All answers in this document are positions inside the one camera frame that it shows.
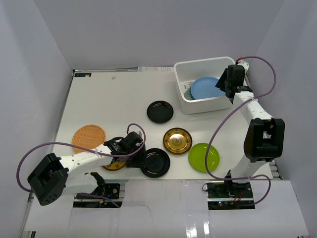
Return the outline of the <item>blue plastic plate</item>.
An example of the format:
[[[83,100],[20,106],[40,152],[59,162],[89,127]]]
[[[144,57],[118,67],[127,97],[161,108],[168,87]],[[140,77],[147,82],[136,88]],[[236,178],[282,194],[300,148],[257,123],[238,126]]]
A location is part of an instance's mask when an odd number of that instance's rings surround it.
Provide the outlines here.
[[[218,82],[214,77],[196,79],[191,88],[191,95],[195,100],[224,96],[225,93],[216,87]]]

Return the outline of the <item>black glossy plate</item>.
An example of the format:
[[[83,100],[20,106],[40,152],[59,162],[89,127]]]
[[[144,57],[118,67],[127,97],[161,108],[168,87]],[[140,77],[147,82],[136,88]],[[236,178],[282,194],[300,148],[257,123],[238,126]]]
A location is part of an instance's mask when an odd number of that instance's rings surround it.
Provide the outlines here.
[[[164,176],[170,168],[169,155],[159,148],[148,149],[144,162],[140,169],[145,176],[152,179]]]

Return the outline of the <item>light green ceramic plate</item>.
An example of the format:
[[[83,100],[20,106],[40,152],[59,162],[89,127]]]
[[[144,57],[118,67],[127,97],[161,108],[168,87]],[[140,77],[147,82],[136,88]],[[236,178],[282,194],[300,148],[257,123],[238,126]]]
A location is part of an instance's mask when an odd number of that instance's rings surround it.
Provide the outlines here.
[[[184,93],[184,97],[185,97],[186,100],[189,100],[189,101],[192,101],[192,100],[195,99],[195,98],[192,96],[190,89],[188,89],[188,90]]]

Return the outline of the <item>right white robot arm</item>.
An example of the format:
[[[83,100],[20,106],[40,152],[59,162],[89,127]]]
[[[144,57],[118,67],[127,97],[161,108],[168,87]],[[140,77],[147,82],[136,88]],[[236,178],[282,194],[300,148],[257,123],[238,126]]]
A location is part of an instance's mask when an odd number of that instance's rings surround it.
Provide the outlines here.
[[[227,173],[231,181],[224,184],[224,193],[231,198],[241,193],[240,184],[250,178],[266,163],[282,155],[285,122],[267,113],[255,99],[249,86],[244,85],[245,68],[229,65],[220,77],[216,87],[225,92],[233,104],[234,111],[240,111],[249,124],[243,143],[244,155],[239,163]]]

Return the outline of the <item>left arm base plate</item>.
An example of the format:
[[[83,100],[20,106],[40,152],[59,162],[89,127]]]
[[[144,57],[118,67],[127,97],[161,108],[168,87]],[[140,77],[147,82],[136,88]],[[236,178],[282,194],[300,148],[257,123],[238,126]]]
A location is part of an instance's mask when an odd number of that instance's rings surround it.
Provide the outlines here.
[[[105,183],[96,188],[95,195],[107,197],[109,199],[118,199],[120,194],[119,183]]]

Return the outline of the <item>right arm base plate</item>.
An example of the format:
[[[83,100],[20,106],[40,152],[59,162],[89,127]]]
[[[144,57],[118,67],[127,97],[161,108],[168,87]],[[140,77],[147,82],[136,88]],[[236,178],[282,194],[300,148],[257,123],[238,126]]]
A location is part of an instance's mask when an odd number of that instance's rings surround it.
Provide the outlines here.
[[[232,181],[207,182],[202,186],[207,193],[209,210],[255,209],[251,184]]]

